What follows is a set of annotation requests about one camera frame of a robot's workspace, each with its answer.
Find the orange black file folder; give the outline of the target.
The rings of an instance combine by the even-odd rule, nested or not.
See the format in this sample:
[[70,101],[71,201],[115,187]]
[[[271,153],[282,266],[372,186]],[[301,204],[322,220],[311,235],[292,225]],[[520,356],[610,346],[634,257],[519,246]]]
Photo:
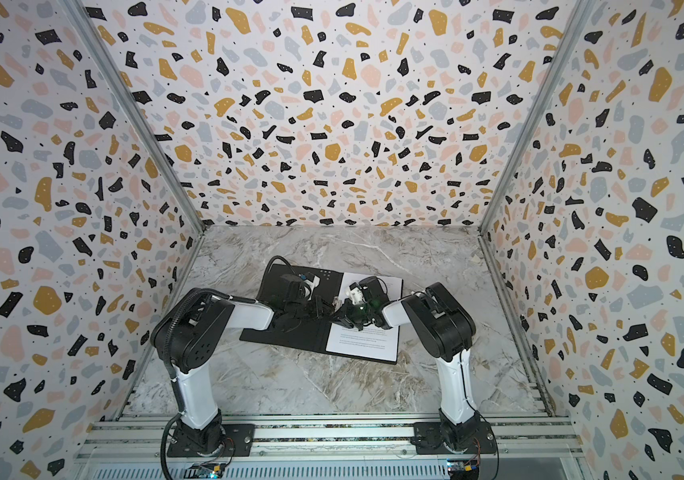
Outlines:
[[245,329],[245,342],[288,347],[389,365],[397,363],[400,332],[369,324],[359,330],[333,322],[339,318],[348,288],[364,280],[360,273],[275,262],[260,284],[257,299],[275,311],[265,330]]

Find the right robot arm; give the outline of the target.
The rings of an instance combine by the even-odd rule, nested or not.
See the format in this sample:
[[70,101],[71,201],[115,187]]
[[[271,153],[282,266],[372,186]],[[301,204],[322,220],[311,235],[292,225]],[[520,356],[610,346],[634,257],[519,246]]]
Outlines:
[[370,326],[391,330],[412,325],[422,346],[436,361],[443,445],[455,452],[474,445],[473,436],[483,420],[472,395],[470,378],[476,325],[442,283],[392,300],[380,278],[366,277],[348,286],[346,297],[329,321],[358,331]]

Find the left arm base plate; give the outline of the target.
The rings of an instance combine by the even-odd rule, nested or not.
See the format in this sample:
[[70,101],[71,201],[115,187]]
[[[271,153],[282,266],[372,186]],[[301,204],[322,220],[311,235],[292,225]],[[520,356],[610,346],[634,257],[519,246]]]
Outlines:
[[197,430],[181,423],[168,447],[170,458],[249,457],[256,426],[248,423],[213,424]]

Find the text page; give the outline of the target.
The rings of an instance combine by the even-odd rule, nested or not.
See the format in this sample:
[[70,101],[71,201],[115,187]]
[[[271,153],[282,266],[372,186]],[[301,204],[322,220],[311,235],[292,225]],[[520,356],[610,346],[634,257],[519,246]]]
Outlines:
[[[359,274],[344,272],[337,297],[344,301],[348,297],[349,285],[373,274]],[[388,298],[397,300],[403,293],[403,280],[397,277],[380,276],[387,288]],[[378,361],[396,364],[399,352],[400,327],[385,330],[374,325],[366,326],[363,330],[353,327],[344,328],[332,324],[323,351],[330,355],[348,356],[367,361]]]

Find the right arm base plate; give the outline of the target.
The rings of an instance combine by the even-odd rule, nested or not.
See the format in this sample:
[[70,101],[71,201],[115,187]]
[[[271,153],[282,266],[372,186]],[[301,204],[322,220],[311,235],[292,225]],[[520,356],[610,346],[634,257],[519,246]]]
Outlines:
[[418,422],[413,425],[410,443],[420,455],[495,454],[496,436],[488,422]]

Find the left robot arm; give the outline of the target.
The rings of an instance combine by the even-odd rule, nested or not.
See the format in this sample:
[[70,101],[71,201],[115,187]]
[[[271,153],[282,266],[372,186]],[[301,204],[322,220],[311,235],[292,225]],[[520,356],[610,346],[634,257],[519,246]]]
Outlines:
[[208,373],[210,361],[227,329],[264,331],[277,320],[302,321],[307,311],[321,310],[313,300],[321,278],[290,270],[265,277],[256,298],[213,288],[193,288],[155,327],[151,341],[163,362],[178,407],[172,422],[175,439],[189,442],[202,455],[223,444],[222,413]]

